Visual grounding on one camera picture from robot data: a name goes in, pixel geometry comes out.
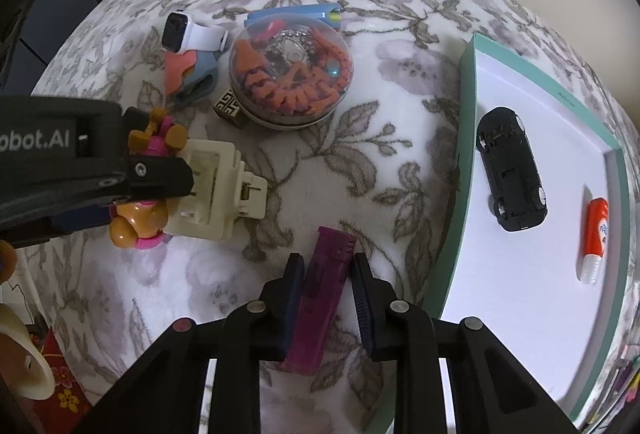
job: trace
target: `floral blanket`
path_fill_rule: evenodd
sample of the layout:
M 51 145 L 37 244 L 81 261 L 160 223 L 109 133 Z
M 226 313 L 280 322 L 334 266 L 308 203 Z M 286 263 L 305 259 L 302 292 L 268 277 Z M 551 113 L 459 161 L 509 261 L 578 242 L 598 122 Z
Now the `floral blanket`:
M 357 236 L 377 276 L 419 303 L 451 190 L 458 59 L 473 32 L 532 61 L 602 119 L 624 144 L 630 192 L 639 199 L 638 133 L 628 116 L 571 46 L 516 0 L 104 0 L 62 46 L 35 93 L 150 109 L 165 102 L 160 32 L 170 11 L 196 10 L 235 36 L 251 10 L 315 2 L 341 4 L 355 64 L 331 118 L 278 133 L 233 128 L 210 100 L 175 112 L 192 138 L 232 141 L 248 168 L 268 180 L 265 219 L 239 222 L 228 243 L 173 237 L 149 251 L 118 250 L 97 229 L 26 250 L 46 315 L 91 401 L 173 320 L 222 318 L 280 276 L 289 252 L 308 260 L 320 225 Z M 225 57 L 219 90 L 226 87 Z M 638 301 L 630 282 L 628 288 L 610 361 Z M 390 367 L 367 358 L 357 331 L 347 288 L 317 375 L 261 366 L 263 432 L 363 429 Z

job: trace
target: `screw head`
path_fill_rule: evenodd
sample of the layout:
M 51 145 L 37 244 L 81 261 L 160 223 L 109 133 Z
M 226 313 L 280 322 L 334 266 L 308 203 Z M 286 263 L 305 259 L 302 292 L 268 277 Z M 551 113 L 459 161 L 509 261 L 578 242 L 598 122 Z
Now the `screw head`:
M 146 165 L 144 163 L 136 163 L 136 174 L 141 178 L 146 176 Z
M 409 311 L 409 305 L 404 300 L 394 300 L 389 307 L 391 311 L 395 311 L 396 313 L 407 313 Z
M 185 331 L 189 331 L 192 326 L 193 326 L 193 321 L 188 318 L 177 319 L 177 321 L 175 321 L 172 324 L 174 331 L 177 331 L 178 333 L 184 333 Z
M 246 305 L 246 310 L 249 313 L 262 313 L 267 309 L 267 305 L 261 300 L 252 300 Z
M 478 317 L 467 317 L 465 319 L 465 326 L 473 331 L 478 331 L 482 329 L 482 321 Z
M 98 186 L 103 189 L 105 187 L 113 187 L 118 184 L 117 178 L 105 178 L 98 181 Z

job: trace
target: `yellow flower print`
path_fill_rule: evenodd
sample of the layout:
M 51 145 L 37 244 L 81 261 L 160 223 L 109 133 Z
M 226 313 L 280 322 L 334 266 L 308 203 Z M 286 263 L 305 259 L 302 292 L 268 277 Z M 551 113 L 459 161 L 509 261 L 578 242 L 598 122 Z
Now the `yellow flower print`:
M 71 393 L 71 389 L 65 389 L 63 392 L 59 392 L 58 399 L 60 400 L 60 408 L 68 408 L 74 414 L 78 414 L 78 407 L 76 407 L 76 405 L 80 403 L 80 400 Z

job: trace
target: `purple lighter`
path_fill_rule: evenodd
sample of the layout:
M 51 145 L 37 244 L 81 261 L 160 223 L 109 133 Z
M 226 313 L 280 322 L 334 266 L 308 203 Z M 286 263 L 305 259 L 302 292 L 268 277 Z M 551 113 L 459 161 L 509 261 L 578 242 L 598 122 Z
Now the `purple lighter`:
M 356 238 L 320 226 L 306 271 L 293 341 L 282 368 L 297 374 L 318 372 L 329 328 L 347 280 Z

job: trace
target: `white smartwatch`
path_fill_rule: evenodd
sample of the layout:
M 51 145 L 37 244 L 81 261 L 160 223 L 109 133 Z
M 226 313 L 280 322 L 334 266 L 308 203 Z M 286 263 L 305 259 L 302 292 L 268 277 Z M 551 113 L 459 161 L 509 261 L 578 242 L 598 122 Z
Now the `white smartwatch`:
M 181 55 L 188 50 L 224 51 L 228 30 L 222 26 L 203 26 L 183 11 L 172 11 L 164 23 L 162 47 Z

